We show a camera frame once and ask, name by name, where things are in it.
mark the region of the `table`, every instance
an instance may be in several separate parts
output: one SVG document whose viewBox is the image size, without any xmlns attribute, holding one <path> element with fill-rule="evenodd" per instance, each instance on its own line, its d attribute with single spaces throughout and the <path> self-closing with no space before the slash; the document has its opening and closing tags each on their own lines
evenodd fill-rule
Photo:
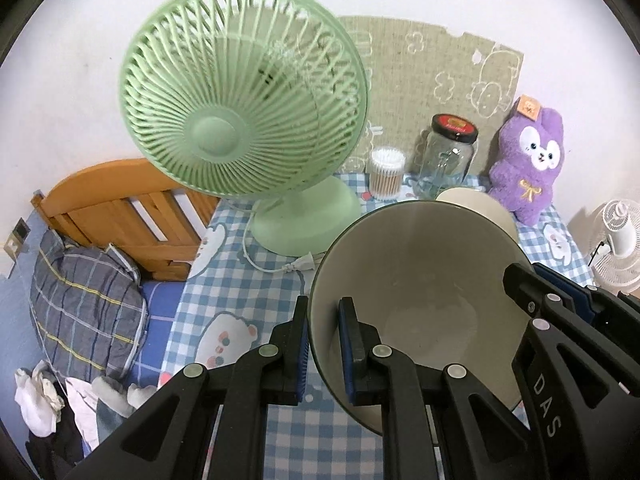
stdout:
<svg viewBox="0 0 640 480">
<path fill-rule="evenodd" d="M 389 203 L 372 199 L 364 174 L 338 176 L 356 191 L 363 213 Z M 411 184 L 412 176 L 405 176 L 400 200 L 414 198 Z M 469 177 L 465 185 L 483 189 L 475 177 Z M 211 219 L 207 241 L 193 263 L 172 325 L 162 364 L 164 380 L 194 362 L 198 354 L 198 360 L 209 367 L 224 365 L 267 343 L 273 327 L 290 319 L 297 296 L 309 293 L 312 270 L 268 274 L 248 263 L 242 253 L 242 234 L 249 219 L 244 208 L 247 205 L 223 200 Z M 593 283 L 590 269 L 555 208 L 542 213 L 536 228 L 518 223 L 518 234 L 532 262 L 541 262 L 581 285 Z M 293 260 L 268 252 L 250 235 L 247 246 L 254 262 L 267 269 Z M 201 339 L 209 342 L 208 348 L 215 348 L 208 358 L 198 352 Z M 522 407 L 516 414 L 524 420 Z M 382 438 L 355 422 L 336 403 L 310 356 L 303 402 L 293 408 L 269 409 L 264 478 L 381 479 L 382 471 Z"/>
</svg>

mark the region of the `glass jar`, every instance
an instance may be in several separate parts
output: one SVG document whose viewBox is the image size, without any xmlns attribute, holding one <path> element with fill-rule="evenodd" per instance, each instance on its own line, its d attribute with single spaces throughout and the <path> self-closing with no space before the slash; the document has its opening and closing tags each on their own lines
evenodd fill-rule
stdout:
<svg viewBox="0 0 640 480">
<path fill-rule="evenodd" d="M 476 154 L 477 138 L 478 129 L 466 119 L 434 115 L 414 194 L 434 200 L 445 189 L 460 186 Z"/>
</svg>

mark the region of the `blue gripper pad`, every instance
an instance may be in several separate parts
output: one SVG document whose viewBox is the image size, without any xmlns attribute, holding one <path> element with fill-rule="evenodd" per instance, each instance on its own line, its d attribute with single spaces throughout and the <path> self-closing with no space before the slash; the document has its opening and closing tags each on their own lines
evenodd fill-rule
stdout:
<svg viewBox="0 0 640 480">
<path fill-rule="evenodd" d="M 309 330 L 308 322 L 305 318 L 305 324 L 302 329 L 302 338 L 300 339 L 300 354 L 298 356 L 298 384 L 296 387 L 296 397 L 298 402 L 302 402 L 306 388 L 306 369 L 309 362 Z"/>
<path fill-rule="evenodd" d="M 340 335 L 340 354 L 342 355 L 342 373 L 344 375 L 344 389 L 351 404 L 354 403 L 353 384 L 353 352 L 347 325 L 347 316 L 342 302 L 338 304 L 338 334 Z"/>
<path fill-rule="evenodd" d="M 591 308 L 591 294 L 588 290 L 572 282 L 569 278 L 549 269 L 539 263 L 533 264 L 536 274 L 555 285 L 557 288 L 568 294 L 574 300 L 575 313 L 587 323 L 591 324 L 595 313 Z"/>
</svg>

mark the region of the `white cloth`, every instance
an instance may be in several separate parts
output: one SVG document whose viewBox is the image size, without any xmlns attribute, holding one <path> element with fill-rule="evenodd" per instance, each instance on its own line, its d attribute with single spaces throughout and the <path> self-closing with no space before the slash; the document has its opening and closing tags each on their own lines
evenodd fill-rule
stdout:
<svg viewBox="0 0 640 480">
<path fill-rule="evenodd" d="M 136 384 L 130 384 L 127 391 L 127 402 L 133 406 L 134 409 L 138 409 L 158 390 L 155 386 L 147 386 L 146 388 L 140 388 Z"/>
<path fill-rule="evenodd" d="M 127 393 L 122 384 L 110 377 L 96 377 L 91 383 L 94 394 L 118 415 L 129 418 L 134 412 L 127 401 Z"/>
<path fill-rule="evenodd" d="M 68 377 L 65 380 L 66 397 L 69 406 L 76 416 L 76 427 L 84 441 L 93 451 L 100 442 L 98 441 L 98 425 L 95 420 L 95 410 L 98 405 L 98 396 L 94 393 L 90 383 Z"/>
<path fill-rule="evenodd" d="M 60 411 L 65 405 L 51 380 L 43 375 L 47 364 L 40 361 L 29 377 L 24 370 L 16 370 L 15 402 L 27 427 L 35 436 L 46 437 L 55 433 Z"/>
</svg>

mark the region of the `fan base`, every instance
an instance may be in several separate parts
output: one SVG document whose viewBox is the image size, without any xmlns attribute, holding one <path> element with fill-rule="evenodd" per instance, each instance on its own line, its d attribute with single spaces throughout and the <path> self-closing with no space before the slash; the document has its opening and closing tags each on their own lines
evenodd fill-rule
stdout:
<svg viewBox="0 0 640 480">
<path fill-rule="evenodd" d="M 265 249 L 283 256 L 324 253 L 361 215 L 360 200 L 334 176 L 304 191 L 255 207 L 251 231 Z"/>
</svg>

